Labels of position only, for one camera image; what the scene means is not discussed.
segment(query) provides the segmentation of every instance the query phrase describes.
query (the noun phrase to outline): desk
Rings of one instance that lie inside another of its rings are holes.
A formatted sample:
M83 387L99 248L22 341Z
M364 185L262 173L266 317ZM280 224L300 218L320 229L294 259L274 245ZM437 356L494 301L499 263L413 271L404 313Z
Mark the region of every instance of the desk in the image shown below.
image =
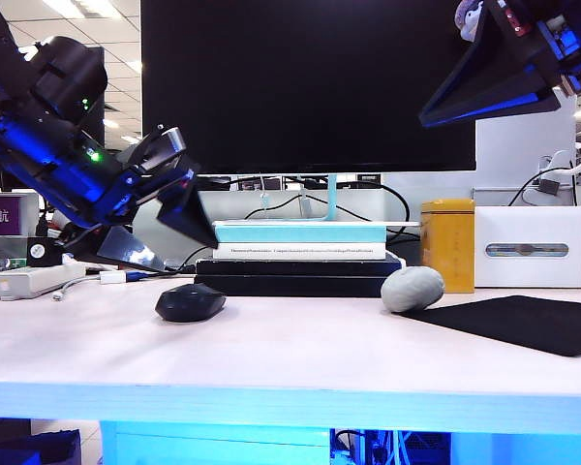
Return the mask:
M389 315L379 299L231 297L209 322L163 322L160 292L185 282L0 302L0 417L106 421L107 465L136 463L116 458L117 424L132 438L145 423L211 438L303 431L314 443L298 444L322 449L330 427L581 435L581 357ZM581 301L581 290L478 290L437 305L512 294Z

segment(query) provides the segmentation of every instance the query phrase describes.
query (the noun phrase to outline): book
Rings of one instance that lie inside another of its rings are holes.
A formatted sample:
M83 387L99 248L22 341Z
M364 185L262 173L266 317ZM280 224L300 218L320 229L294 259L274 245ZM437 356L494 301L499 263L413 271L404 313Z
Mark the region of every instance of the book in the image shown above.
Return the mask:
M220 242L385 242L385 224L341 221L219 221Z
M383 260L385 242L220 242L214 259Z
M350 261L260 261L200 259L196 274L210 275L304 275L304 276L389 276L401 268L400 261L391 255L383 260Z
M263 297L381 297L385 276L284 276L197 274L202 283L226 295Z

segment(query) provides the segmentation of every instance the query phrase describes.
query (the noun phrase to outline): black mouse pad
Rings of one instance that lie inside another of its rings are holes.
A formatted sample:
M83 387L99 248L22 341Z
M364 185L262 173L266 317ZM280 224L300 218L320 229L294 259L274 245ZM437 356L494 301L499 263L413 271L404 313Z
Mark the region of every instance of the black mouse pad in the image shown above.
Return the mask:
M512 295L400 315L558 356L581 356L578 302Z

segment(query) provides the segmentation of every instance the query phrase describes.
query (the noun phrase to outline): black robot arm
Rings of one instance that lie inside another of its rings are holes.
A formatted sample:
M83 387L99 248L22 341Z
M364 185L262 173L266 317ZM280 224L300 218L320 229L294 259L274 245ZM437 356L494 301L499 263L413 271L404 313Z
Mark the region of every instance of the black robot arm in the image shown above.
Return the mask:
M581 93L581 0L484 0L474 44L420 120L555 110L555 86Z
M180 131L160 126L111 155L80 129L107 87L101 57L64 37L35 48L24 56L0 14L0 165L85 230L130 224L159 197L160 221L216 247Z

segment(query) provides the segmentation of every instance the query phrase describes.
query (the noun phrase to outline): yellow tin can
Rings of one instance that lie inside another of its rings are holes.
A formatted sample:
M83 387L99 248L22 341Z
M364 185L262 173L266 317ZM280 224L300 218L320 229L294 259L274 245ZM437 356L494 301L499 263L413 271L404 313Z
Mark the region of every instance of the yellow tin can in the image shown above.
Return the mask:
M422 204L422 264L442 275L447 293L474 291L474 210L471 199Z

